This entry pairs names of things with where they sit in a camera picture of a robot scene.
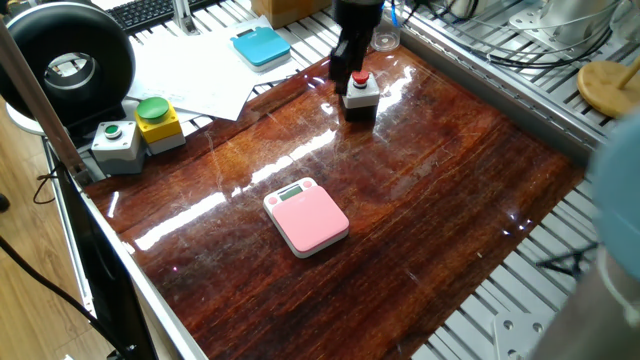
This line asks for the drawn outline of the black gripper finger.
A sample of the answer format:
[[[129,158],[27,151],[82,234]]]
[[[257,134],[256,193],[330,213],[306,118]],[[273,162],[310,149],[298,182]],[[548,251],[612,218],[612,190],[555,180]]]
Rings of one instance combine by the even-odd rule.
[[[354,31],[349,36],[349,72],[361,71],[373,30]]]
[[[330,53],[329,79],[333,81],[335,92],[339,95],[345,95],[347,91],[350,35],[349,29],[343,29],[336,47]]]

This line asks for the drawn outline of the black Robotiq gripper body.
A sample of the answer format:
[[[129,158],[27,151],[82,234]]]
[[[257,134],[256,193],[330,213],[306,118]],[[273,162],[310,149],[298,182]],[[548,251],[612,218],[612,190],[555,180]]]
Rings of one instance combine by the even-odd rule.
[[[384,0],[333,0],[333,19],[343,29],[368,30],[381,20]]]

